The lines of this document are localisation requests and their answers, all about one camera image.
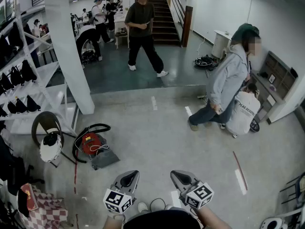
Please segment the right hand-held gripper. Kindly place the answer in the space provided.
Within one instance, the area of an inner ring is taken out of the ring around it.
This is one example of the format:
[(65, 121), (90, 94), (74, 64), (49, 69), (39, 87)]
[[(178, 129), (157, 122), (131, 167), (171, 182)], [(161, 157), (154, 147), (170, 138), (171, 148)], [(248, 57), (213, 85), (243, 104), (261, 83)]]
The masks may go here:
[[(184, 203), (194, 209), (204, 207), (214, 196), (212, 188), (207, 183), (198, 181), (197, 177), (191, 172), (172, 170), (170, 178), (176, 189), (182, 192), (181, 195), (184, 198)], [(184, 191), (185, 184), (192, 185)]]

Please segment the person's right forearm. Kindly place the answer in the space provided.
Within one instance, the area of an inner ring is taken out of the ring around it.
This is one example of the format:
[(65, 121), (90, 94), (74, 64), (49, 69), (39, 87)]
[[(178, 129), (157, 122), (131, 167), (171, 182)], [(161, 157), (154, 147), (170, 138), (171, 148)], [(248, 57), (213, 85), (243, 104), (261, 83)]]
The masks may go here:
[(200, 222), (211, 229), (232, 229), (225, 221), (220, 219), (208, 206), (195, 210)]

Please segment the white wrist band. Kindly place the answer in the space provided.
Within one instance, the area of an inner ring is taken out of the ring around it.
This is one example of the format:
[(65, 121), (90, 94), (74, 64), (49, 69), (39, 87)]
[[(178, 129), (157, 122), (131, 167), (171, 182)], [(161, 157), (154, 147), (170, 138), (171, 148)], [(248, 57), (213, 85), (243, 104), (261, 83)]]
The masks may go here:
[(112, 211), (109, 211), (108, 217), (114, 219), (114, 220), (120, 220), (123, 221), (125, 216), (123, 214), (113, 213)]

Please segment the person's black shirt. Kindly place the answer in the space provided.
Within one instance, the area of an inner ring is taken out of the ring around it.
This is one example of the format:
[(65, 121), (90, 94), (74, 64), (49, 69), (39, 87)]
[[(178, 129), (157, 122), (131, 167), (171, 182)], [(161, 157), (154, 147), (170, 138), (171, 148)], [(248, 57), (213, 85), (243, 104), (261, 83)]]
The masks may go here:
[(129, 220), (123, 229), (201, 229), (199, 222), (182, 210), (160, 210)]

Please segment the red vacuum cleaner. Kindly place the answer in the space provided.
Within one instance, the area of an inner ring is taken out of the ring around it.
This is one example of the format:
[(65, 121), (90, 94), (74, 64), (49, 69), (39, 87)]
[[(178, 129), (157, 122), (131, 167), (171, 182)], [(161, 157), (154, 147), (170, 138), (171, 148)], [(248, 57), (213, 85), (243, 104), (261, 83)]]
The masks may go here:
[(110, 149), (107, 141), (97, 133), (87, 133), (82, 137), (82, 148), (84, 153), (90, 156), (96, 156), (100, 149)]

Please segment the red checked cloth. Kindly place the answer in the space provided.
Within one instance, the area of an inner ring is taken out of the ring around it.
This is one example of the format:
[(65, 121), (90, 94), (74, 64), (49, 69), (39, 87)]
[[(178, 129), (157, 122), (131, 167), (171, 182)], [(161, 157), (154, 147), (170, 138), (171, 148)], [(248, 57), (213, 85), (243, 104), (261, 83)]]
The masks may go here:
[(64, 199), (56, 198), (53, 194), (44, 193), (35, 185), (32, 186), (39, 208), (29, 211), (28, 218), (18, 211), (22, 224), (26, 229), (60, 229), (60, 225), (68, 221)]

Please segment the red box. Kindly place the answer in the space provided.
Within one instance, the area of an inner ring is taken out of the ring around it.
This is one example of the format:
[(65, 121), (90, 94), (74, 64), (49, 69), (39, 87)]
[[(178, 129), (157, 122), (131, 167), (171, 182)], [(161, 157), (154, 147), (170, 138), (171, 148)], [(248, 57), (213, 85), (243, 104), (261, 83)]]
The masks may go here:
[(26, 183), (21, 186), (23, 193), (27, 195), (27, 209), (33, 211), (39, 208), (38, 202), (35, 197), (34, 188), (30, 183)]

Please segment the wicker chair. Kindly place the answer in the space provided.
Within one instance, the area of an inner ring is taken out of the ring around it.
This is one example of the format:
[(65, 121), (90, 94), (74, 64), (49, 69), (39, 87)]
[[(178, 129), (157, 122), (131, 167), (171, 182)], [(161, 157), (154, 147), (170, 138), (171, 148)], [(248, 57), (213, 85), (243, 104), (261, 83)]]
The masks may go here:
[[(61, 136), (62, 148), (63, 148), (64, 133), (62, 132), (60, 122), (54, 113), (52, 113), (50, 111), (41, 112), (39, 115), (36, 116), (36, 118), (33, 121), (33, 124), (31, 127), (31, 137), (32, 137), (34, 143), (36, 144), (36, 146), (40, 149), (40, 144), (41, 144), (42, 140), (39, 141), (37, 138), (37, 129), (39, 126), (41, 126), (43, 128), (43, 130), (45, 131), (45, 136), (51, 132), (58, 133)], [(66, 159), (68, 159), (69, 161), (71, 161), (73, 164), (76, 165), (76, 162), (73, 161), (71, 158), (69, 158), (67, 155), (65, 155), (62, 150), (61, 150), (60, 155), (64, 156)], [(53, 161), (50, 163), (54, 167), (56, 167), (56, 168), (58, 167), (56, 164), (53, 163)]]

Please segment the black pouch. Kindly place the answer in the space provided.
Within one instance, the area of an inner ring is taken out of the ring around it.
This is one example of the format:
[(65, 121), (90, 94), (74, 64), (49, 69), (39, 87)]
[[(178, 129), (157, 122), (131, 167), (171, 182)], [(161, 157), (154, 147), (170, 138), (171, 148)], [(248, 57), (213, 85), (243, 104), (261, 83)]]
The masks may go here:
[(17, 198), (17, 204), (18, 204), (18, 211), (24, 215), (26, 218), (29, 217), (29, 210), (27, 207), (27, 200), (28, 195), (23, 192), (21, 189), (18, 190), (18, 198)]

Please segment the black metal chair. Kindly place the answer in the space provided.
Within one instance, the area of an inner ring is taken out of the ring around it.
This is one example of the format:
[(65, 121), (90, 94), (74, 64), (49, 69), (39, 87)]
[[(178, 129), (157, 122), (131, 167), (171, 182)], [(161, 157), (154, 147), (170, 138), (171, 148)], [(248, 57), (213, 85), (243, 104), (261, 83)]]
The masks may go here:
[(288, 203), (293, 200), (296, 200), (297, 205), (303, 203), (303, 201), (300, 198), (301, 198), (301, 194), (305, 192), (305, 172), (303, 172), (295, 179), (287, 182), (286, 187), (280, 190), (280, 193), (286, 190), (290, 190), (291, 188), (294, 189), (294, 192), (289, 194), (288, 200), (282, 202), (282, 204)]

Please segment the grey cubby shelf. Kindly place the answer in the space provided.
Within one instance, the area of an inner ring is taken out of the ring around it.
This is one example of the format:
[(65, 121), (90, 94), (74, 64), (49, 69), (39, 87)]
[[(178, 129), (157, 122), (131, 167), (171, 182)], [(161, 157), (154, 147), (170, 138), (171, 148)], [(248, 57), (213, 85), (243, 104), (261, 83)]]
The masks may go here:
[(297, 78), (294, 68), (288, 67), (272, 51), (267, 53), (261, 69), (252, 71), (252, 82), (261, 90), (261, 107), (254, 118), (257, 122), (273, 122), (271, 115), (278, 107), (286, 104), (287, 96)]

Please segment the white metal shelving rack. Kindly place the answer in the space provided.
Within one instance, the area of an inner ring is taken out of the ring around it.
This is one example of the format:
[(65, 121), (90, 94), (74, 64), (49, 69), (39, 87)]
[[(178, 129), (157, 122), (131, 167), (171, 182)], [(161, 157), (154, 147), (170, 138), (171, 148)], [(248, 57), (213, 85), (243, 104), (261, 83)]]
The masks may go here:
[[(46, 34), (41, 38), (36, 38), (24, 30), (24, 25), (27, 23), (27, 20), (43, 10), (44, 6), (40, 5), (22, 12), (20, 11), (20, 6), (16, 5), (15, 17), (5, 28), (3, 28), (2, 31), (0, 31), (0, 36), (4, 35), (4, 37), (7, 37), (13, 22), (16, 22), (20, 31), (21, 39), (24, 42), (23, 50), (18, 54), (18, 56), (14, 57), (3, 70), (8, 73), (8, 70), (10, 70), (13, 63), (20, 63), (21, 56), (25, 56), (34, 73), (37, 75), (37, 81), (35, 83), (25, 83), (24, 87), (18, 86), (13, 92), (9, 91), (8, 97), (5, 97), (4, 95), (0, 97), (1, 107), (3, 107), (9, 115), (8, 117), (0, 117), (0, 122), (4, 122), (11, 134), (29, 135), (31, 133), (34, 119), (41, 112), (45, 111), (50, 111), (57, 116), (64, 132), (75, 134), (79, 108), (77, 104), (67, 102), (67, 83), (54, 86), (48, 85), (53, 75), (60, 68), (59, 62), (52, 61), (51, 63), (45, 63), (41, 67), (37, 68), (31, 55), (31, 53), (35, 52), (42, 45), (46, 46), (47, 51), (53, 50), (52, 43), (47, 42), (50, 35)], [(27, 105), (27, 95), (29, 95), (35, 103), (41, 107), (40, 111), (10, 114), (7, 109), (8, 100), (15, 103), (15, 97), (19, 97), (22, 102)]]

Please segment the white cabinet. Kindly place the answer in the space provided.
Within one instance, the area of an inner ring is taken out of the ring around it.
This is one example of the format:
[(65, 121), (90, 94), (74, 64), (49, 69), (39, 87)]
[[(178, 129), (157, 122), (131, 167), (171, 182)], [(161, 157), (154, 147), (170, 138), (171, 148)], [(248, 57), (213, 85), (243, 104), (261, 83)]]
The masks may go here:
[(225, 49), (229, 47), (232, 35), (228, 32), (214, 30), (216, 33), (213, 48), (212, 48), (212, 56), (222, 59), (225, 54)]

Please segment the small white table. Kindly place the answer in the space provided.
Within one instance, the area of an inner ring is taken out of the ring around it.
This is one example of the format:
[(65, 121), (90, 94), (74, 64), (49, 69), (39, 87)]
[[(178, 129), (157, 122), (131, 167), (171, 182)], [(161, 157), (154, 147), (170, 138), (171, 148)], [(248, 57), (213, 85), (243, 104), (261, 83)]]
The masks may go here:
[(115, 26), (115, 45), (116, 49), (119, 48), (119, 44), (122, 42), (122, 38), (126, 38), (127, 40), (127, 48), (130, 47), (130, 40), (129, 40), (129, 28), (128, 26)]

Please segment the white square pillar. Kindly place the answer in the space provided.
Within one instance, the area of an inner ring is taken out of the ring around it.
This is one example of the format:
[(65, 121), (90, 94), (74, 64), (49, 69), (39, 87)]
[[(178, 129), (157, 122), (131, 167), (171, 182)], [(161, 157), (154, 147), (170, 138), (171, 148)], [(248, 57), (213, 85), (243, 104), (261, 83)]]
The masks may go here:
[(95, 105), (74, 39), (69, 0), (44, 0), (44, 3), (52, 44), (63, 76), (81, 113), (93, 114)]

